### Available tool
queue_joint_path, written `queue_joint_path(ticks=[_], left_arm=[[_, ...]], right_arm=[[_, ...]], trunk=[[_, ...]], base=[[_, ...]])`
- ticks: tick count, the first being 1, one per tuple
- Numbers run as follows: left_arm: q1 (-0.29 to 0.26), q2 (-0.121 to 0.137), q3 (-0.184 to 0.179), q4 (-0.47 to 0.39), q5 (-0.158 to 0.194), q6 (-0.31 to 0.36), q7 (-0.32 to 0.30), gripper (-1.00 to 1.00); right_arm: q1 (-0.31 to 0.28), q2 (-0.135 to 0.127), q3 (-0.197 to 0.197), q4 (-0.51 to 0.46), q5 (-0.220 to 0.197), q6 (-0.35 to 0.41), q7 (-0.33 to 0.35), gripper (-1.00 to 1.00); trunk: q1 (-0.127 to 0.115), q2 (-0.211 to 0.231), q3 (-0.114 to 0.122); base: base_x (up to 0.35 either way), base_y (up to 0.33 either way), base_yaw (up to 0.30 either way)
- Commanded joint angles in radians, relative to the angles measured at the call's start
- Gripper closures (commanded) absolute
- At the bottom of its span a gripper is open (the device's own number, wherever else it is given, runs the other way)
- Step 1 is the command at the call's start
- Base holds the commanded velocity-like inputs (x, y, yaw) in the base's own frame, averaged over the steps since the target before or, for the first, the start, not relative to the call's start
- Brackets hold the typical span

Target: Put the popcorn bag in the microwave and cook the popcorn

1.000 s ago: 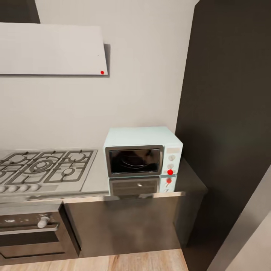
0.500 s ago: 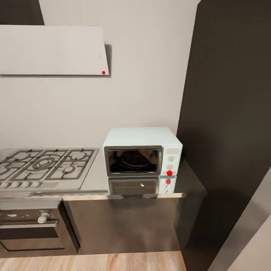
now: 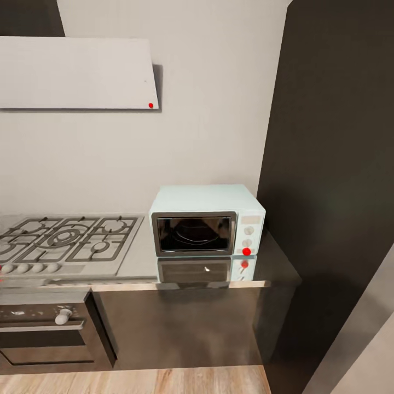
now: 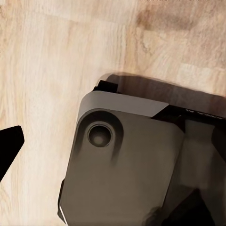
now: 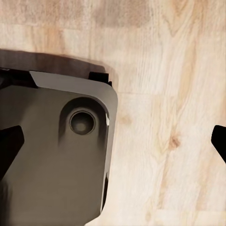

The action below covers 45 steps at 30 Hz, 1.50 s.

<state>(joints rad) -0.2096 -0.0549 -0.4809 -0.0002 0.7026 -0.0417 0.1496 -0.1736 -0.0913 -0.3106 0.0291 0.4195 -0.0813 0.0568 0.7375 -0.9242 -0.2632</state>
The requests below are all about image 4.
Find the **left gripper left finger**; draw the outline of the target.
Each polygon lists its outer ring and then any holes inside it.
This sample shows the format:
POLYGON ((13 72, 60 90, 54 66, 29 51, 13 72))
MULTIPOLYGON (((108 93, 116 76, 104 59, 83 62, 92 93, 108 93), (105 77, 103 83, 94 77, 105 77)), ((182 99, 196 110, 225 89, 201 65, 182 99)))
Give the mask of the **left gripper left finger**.
POLYGON ((0 130, 0 182, 24 144, 20 125, 0 130))

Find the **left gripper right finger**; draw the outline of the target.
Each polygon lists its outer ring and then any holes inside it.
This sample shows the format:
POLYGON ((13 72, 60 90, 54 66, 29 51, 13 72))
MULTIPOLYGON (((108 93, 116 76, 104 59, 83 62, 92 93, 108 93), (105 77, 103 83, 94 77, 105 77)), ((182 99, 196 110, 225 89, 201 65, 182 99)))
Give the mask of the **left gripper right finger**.
POLYGON ((211 142, 226 163, 226 127, 215 125, 211 142))

